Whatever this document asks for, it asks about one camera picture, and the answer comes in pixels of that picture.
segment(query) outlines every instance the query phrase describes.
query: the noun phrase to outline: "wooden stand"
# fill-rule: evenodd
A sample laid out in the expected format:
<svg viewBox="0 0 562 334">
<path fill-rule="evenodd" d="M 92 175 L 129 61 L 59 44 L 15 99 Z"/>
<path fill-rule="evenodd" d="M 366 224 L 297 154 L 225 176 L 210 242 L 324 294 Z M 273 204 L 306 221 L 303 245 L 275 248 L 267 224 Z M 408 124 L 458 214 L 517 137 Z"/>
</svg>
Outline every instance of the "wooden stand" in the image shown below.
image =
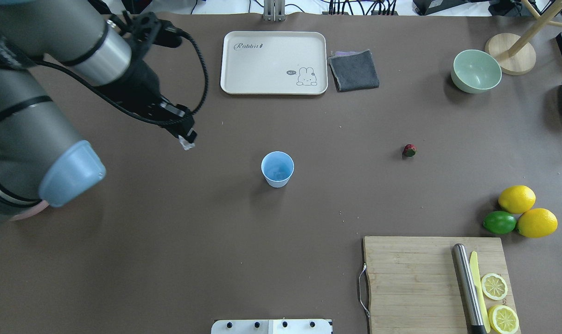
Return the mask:
<svg viewBox="0 0 562 334">
<path fill-rule="evenodd" d="M 531 8 L 528 0 L 522 0 L 527 8 Z M 536 17 L 537 21 L 522 36 L 510 33 L 497 34 L 490 38 L 485 45 L 485 52 L 490 54 L 497 60 L 502 72 L 511 74 L 512 76 L 520 76 L 526 74 L 533 69 L 536 63 L 536 53 L 533 46 L 529 43 L 537 32 L 545 25 L 556 25 L 551 19 L 562 9 L 562 0 L 555 1 L 543 15 L 539 15 L 536 11 L 531 13 Z"/>
</svg>

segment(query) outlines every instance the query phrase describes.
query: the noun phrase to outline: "lemon slice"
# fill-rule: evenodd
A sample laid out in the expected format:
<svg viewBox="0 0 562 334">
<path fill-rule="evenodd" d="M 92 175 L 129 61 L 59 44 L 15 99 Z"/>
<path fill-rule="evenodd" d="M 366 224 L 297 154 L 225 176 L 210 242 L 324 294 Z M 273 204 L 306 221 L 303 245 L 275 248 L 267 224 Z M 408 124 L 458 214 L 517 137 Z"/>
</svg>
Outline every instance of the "lemon slice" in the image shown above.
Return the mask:
<svg viewBox="0 0 562 334">
<path fill-rule="evenodd" d="M 519 325 L 518 315 L 506 305 L 495 305 L 487 312 L 491 328 L 499 334 L 514 334 Z"/>
<path fill-rule="evenodd" d="M 481 279 L 483 294 L 493 300 L 502 300 L 508 294 L 508 285 L 498 274 L 488 273 Z"/>
</svg>

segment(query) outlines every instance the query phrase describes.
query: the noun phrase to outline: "wooden pole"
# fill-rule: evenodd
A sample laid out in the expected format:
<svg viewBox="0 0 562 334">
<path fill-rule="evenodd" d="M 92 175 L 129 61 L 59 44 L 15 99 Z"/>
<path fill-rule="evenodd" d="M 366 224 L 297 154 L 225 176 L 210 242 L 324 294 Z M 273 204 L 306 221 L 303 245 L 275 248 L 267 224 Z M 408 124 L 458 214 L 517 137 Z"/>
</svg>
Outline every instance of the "wooden pole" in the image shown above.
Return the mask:
<svg viewBox="0 0 562 334">
<path fill-rule="evenodd" d="M 530 3 L 529 0 L 522 0 L 522 3 L 524 4 L 525 8 L 529 10 L 529 12 L 533 15 L 533 17 L 535 17 L 535 19 L 539 19 L 540 14 L 537 13 L 537 10 L 535 9 L 535 7 L 533 7 Z M 557 21 L 550 21 L 548 23 L 548 25 L 550 26 L 555 26 L 555 27 L 561 27 L 562 28 L 562 23 L 561 22 L 557 22 Z"/>
<path fill-rule="evenodd" d="M 508 50 L 508 55 L 513 57 L 526 45 L 535 35 L 539 32 L 559 11 L 562 9 L 562 0 L 555 1 L 549 9 L 547 9 L 536 21 L 534 25 L 532 25 L 527 32 L 525 32 L 522 37 L 510 47 Z"/>
</svg>

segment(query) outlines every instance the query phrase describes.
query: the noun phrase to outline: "white tray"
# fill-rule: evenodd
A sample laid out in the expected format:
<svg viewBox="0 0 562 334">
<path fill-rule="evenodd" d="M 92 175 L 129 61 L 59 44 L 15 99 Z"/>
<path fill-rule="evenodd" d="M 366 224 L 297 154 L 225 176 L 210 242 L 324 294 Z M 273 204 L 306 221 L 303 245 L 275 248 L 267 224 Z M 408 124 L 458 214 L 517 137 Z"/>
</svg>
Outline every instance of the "white tray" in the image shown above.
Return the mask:
<svg viewBox="0 0 562 334">
<path fill-rule="evenodd" d="M 220 85 L 228 94 L 322 94 L 326 40 L 318 32 L 230 32 Z"/>
</svg>

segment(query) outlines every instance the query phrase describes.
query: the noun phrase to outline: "wooden base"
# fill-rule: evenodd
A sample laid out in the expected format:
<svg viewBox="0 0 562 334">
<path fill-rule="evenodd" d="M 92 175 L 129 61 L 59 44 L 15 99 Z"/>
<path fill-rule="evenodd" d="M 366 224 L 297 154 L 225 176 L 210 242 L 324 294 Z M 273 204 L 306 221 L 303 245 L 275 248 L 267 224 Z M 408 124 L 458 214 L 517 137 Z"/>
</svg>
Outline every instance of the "wooden base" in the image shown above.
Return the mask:
<svg viewBox="0 0 562 334">
<path fill-rule="evenodd" d="M 516 53 L 510 56 L 508 50 L 520 39 L 516 34 L 504 32 L 490 38 L 485 45 L 485 52 L 498 61 L 502 72 L 512 76 L 521 76 L 533 69 L 537 62 L 537 54 L 530 43 L 527 43 Z"/>
</svg>

